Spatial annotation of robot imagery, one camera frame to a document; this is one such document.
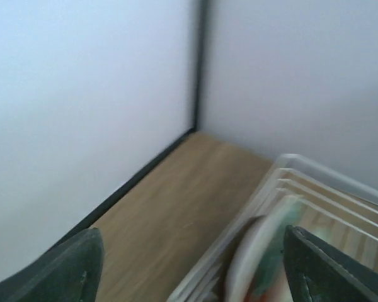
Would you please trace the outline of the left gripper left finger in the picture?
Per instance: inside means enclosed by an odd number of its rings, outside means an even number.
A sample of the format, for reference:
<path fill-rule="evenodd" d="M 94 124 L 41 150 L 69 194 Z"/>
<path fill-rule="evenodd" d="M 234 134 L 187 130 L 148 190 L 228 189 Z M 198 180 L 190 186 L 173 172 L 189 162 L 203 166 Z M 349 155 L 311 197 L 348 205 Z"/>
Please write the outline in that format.
<path fill-rule="evenodd" d="M 95 301 L 105 250 L 100 230 L 85 229 L 0 282 L 0 301 Z"/>

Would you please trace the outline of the red teal flower plate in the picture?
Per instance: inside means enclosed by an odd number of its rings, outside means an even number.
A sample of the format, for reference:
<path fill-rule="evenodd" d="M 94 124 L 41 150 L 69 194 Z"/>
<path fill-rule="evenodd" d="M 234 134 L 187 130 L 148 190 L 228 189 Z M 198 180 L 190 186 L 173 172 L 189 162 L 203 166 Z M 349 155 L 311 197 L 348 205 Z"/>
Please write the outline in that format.
<path fill-rule="evenodd" d="M 240 241 L 226 275 L 225 301 L 263 301 L 283 258 L 287 225 L 303 215 L 301 199 L 288 195 L 258 218 Z"/>

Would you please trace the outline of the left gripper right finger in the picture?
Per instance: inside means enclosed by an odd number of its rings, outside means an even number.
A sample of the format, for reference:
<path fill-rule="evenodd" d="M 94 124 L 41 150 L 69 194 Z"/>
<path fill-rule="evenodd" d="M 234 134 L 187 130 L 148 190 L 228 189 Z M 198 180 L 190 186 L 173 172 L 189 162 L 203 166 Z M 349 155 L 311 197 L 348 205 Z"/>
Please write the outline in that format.
<path fill-rule="evenodd" d="M 337 248 L 289 225 L 283 263 L 294 301 L 378 301 L 378 273 Z"/>

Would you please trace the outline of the white wire dish rack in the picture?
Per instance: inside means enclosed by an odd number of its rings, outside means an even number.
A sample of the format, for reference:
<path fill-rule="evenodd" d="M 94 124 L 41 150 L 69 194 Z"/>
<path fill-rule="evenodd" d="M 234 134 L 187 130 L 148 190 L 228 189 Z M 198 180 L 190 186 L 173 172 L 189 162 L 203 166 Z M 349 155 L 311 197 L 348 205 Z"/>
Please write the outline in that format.
<path fill-rule="evenodd" d="M 378 190 L 299 154 L 283 154 L 191 268 L 170 301 L 230 301 L 236 247 L 262 216 L 292 203 L 294 222 L 378 273 Z"/>

